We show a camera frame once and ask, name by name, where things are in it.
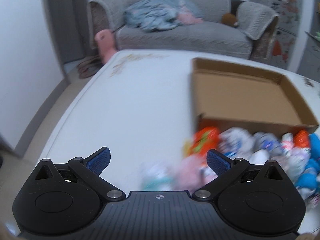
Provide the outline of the orange plastic bag bundle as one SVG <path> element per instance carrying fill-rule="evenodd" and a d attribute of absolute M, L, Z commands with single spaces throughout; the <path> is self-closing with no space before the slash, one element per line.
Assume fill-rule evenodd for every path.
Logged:
<path fill-rule="evenodd" d="M 204 157 L 211 149 L 217 149 L 219 144 L 220 130 L 217 127 L 206 127 L 194 134 L 193 141 L 184 144 L 184 156 L 199 155 Z"/>

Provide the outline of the pink fluffy sock bundle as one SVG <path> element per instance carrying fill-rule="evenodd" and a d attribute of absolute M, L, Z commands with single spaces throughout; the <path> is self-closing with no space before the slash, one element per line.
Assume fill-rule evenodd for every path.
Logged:
<path fill-rule="evenodd" d="M 176 170 L 174 188 L 192 194 L 216 178 L 216 173 L 204 163 L 203 158 L 190 155 L 181 161 Z"/>

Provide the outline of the teal pink sock bundle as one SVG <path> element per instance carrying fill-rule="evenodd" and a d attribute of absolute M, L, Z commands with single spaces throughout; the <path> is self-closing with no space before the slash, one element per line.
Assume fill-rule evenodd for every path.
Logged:
<path fill-rule="evenodd" d="M 143 191 L 172 191 L 174 188 L 174 175 L 167 163 L 143 164 L 140 174 L 140 188 Z"/>

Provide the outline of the grey knitted sock bundle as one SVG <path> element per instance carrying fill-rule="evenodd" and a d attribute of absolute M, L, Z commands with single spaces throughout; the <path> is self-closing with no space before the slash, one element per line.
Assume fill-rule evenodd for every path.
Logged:
<path fill-rule="evenodd" d="M 254 142 L 248 130 L 232 127 L 219 134 L 218 148 L 221 153 L 249 153 L 253 151 Z"/>

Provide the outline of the brown cardboard box tray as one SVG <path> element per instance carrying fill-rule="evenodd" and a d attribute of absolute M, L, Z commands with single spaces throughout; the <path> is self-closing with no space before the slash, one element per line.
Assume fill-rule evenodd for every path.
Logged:
<path fill-rule="evenodd" d="M 263 68 L 200 57 L 192 59 L 195 128 L 232 127 L 281 137 L 313 133 L 318 119 L 288 76 Z"/>

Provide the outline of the floor rug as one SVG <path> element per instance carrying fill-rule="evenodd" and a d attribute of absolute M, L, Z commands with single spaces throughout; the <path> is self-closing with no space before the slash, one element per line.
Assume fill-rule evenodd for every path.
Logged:
<path fill-rule="evenodd" d="M 94 76 L 103 66 L 100 56 L 93 56 L 80 62 L 76 69 L 80 79 Z"/>

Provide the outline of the pink plastic stool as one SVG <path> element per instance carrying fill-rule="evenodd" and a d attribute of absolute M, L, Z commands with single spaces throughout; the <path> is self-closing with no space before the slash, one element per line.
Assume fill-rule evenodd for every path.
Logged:
<path fill-rule="evenodd" d="M 110 58 L 118 52 L 114 34 L 110 29 L 103 29 L 95 35 L 94 39 L 99 50 L 101 61 L 103 64 L 106 64 Z"/>

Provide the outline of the grey sofa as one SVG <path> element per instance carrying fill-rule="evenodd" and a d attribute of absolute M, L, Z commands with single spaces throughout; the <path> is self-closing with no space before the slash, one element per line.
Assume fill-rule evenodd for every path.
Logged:
<path fill-rule="evenodd" d="M 254 46 L 262 42 L 268 58 L 275 37 L 278 14 L 265 5 L 241 0 L 189 0 L 203 13 L 201 23 L 180 25 L 166 31 L 146 32 L 125 24 L 124 11 L 140 0 L 91 0 L 87 5 L 90 43 L 97 48 L 95 35 L 110 29 L 116 48 L 187 50 L 249 59 Z M 221 23 L 222 16 L 231 13 L 238 27 Z"/>

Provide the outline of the brown plush toy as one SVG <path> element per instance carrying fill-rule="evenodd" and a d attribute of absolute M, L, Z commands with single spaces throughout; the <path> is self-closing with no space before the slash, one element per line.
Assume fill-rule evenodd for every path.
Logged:
<path fill-rule="evenodd" d="M 238 19 L 235 15 L 231 13 L 226 13 L 222 16 L 221 23 L 227 25 L 229 27 L 237 28 L 238 27 Z"/>

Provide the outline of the light blue blanket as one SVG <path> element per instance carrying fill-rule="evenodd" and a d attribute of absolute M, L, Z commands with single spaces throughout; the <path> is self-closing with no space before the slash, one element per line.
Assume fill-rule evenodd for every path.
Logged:
<path fill-rule="evenodd" d="M 140 0 L 124 11 L 125 24 L 146 32 L 172 30 L 201 23 L 200 9 L 189 0 Z"/>

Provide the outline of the decorated grey refrigerator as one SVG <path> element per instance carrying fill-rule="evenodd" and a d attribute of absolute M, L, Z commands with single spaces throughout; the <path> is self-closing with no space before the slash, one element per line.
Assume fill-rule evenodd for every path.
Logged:
<path fill-rule="evenodd" d="M 303 0 L 250 1 L 266 5 L 279 15 L 276 37 L 268 63 L 279 68 L 288 68 L 300 26 Z"/>

